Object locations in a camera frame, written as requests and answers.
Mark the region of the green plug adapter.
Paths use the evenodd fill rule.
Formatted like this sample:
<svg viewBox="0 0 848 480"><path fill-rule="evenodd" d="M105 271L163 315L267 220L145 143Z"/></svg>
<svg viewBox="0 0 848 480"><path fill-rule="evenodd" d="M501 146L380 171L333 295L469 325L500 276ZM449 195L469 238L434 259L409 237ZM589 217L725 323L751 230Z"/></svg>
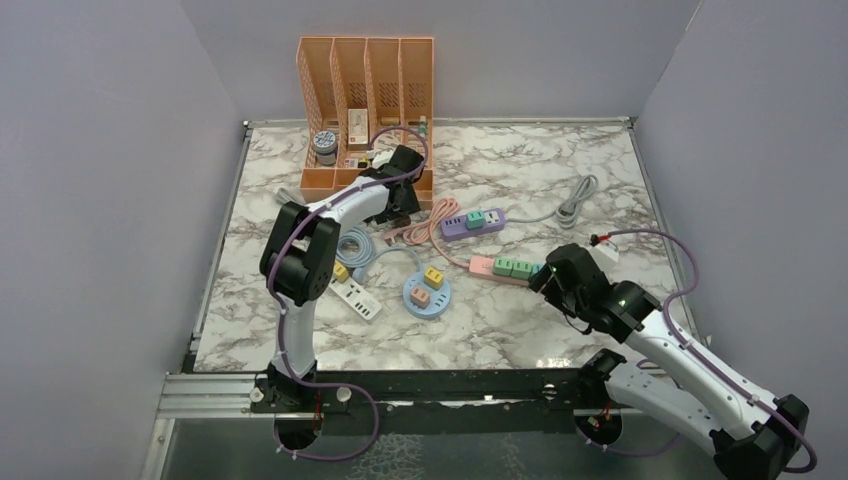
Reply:
<svg viewBox="0 0 848 480"><path fill-rule="evenodd" d="M510 276L515 279L527 280L533 273L533 264L525 261L514 260Z"/></svg>
<svg viewBox="0 0 848 480"><path fill-rule="evenodd" d="M506 257L497 257L492 266L494 275L511 277L514 269L514 261Z"/></svg>

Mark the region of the yellow plug adapter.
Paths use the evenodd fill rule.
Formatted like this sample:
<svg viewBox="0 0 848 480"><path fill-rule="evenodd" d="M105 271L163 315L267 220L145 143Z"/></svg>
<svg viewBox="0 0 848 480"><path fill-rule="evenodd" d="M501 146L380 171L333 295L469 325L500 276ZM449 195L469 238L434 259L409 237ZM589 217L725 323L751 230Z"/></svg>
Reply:
<svg viewBox="0 0 848 480"><path fill-rule="evenodd" d="M338 283L345 283L350 278L350 271L338 260L335 261L333 267L334 279Z"/></svg>
<svg viewBox="0 0 848 480"><path fill-rule="evenodd" d="M424 271L423 281L429 288L440 290L444 284L444 274L434 267L428 267Z"/></svg>

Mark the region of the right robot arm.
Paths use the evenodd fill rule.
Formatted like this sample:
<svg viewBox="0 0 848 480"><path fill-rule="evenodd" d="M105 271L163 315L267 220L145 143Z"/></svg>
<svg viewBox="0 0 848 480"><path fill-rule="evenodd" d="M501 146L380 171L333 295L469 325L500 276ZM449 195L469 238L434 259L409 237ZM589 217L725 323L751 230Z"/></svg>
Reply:
<svg viewBox="0 0 848 480"><path fill-rule="evenodd" d="M667 308L631 281L611 282L590 251L552 251L529 287L569 318L644 355L670 378L658 381L622 355L602 349L578 371L587 405L634 407L707 454L728 479L775 479L803 447L809 417L797 396L777 397L696 341Z"/></svg>

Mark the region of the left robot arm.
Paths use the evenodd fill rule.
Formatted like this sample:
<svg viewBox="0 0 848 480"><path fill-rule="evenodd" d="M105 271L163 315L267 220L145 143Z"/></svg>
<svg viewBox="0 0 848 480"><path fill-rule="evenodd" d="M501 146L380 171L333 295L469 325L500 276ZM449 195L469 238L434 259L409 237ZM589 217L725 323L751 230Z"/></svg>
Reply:
<svg viewBox="0 0 848 480"><path fill-rule="evenodd" d="M275 393L288 409L302 410L313 401L315 384L308 377L316 366L315 309L333 277L341 235L363 222L384 223L419 211L414 183L427 160L426 152L401 145L386 164L363 170L326 199L280 208L260 273L279 312L270 366L283 376Z"/></svg>

